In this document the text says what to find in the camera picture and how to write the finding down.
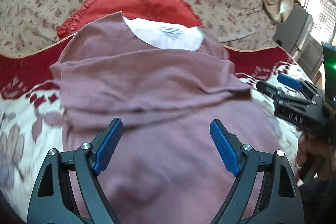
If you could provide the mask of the person's right hand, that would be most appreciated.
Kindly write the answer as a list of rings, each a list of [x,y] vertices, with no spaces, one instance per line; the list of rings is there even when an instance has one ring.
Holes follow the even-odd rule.
[[[335,178],[335,146],[327,144],[323,140],[316,138],[309,138],[308,133],[305,133],[303,129],[297,127],[297,131],[301,132],[298,139],[298,149],[296,156],[296,164],[300,169],[307,162],[308,156],[322,157],[324,163],[321,167],[314,167],[318,178],[321,180],[328,180]]]

